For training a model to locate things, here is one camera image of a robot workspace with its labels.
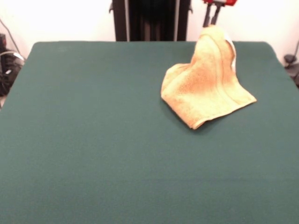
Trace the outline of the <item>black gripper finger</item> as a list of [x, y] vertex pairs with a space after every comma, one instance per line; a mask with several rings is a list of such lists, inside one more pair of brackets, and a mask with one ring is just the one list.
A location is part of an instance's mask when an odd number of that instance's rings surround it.
[[210, 11], [211, 11], [211, 4], [207, 4], [206, 7], [206, 14], [205, 14], [205, 18], [204, 18], [204, 23], [203, 26], [204, 27], [208, 27], [210, 25]]
[[217, 6], [216, 11], [214, 13], [214, 16], [211, 19], [211, 23], [210, 23], [211, 25], [215, 25], [216, 24], [217, 19], [218, 19], [218, 15], [220, 13], [220, 10], [221, 10], [221, 6]]

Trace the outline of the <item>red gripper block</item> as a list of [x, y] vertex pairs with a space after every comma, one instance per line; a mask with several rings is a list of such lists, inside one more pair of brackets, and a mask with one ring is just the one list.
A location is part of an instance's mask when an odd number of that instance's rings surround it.
[[203, 0], [207, 4], [221, 4], [225, 6], [234, 6], [235, 0]]

